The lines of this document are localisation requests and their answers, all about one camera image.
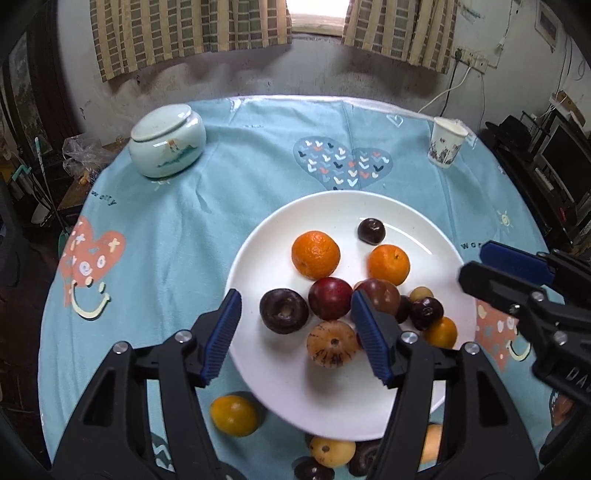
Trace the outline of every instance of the blue tablecloth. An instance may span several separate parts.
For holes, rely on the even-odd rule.
[[[452,167],[442,170],[427,159],[433,123],[386,104],[249,98],[191,106],[207,129],[199,161],[156,181],[141,176],[123,150],[93,186],[64,251],[47,299],[39,355],[51,457],[109,348],[122,339],[136,348],[160,343],[217,308],[243,241],[274,210],[299,197],[347,188],[400,200],[431,219],[465,261],[476,260],[480,244],[490,239],[545,250],[514,185],[474,135]],[[102,306],[96,319],[84,318]],[[486,305],[474,315],[477,340],[539,449],[550,431],[550,389],[531,376],[533,354],[522,355],[527,343],[512,319]],[[158,464],[170,467],[158,385],[151,382],[149,390]],[[209,409],[216,397],[240,390],[247,387],[226,358],[220,377],[199,391],[201,405]],[[220,459],[249,479],[292,478],[292,461],[307,454],[302,432],[271,413],[243,439],[219,433],[204,416]],[[434,417],[441,419],[440,412]],[[344,478],[350,478],[346,469],[338,469],[337,479]]]

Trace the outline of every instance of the clear plastic bag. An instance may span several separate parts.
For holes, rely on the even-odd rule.
[[[89,134],[66,138],[61,149],[64,170],[80,183],[94,183],[99,173],[117,156],[105,150],[100,140]]]

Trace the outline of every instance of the curtain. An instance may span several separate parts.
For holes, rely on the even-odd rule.
[[[447,73],[457,0],[350,0],[342,42]]]
[[[207,51],[291,43],[286,0],[90,0],[103,82]]]

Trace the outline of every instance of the electrical socket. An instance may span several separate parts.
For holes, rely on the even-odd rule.
[[[467,48],[459,47],[458,50],[460,51],[460,61],[465,63],[469,67],[472,67],[477,72],[482,74],[486,73],[486,69],[488,68],[488,59],[484,55],[480,55],[479,53],[473,52]]]

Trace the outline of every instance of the paper cup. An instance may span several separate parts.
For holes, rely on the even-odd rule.
[[[468,133],[458,120],[436,117],[431,135],[429,160],[441,168],[449,168]]]

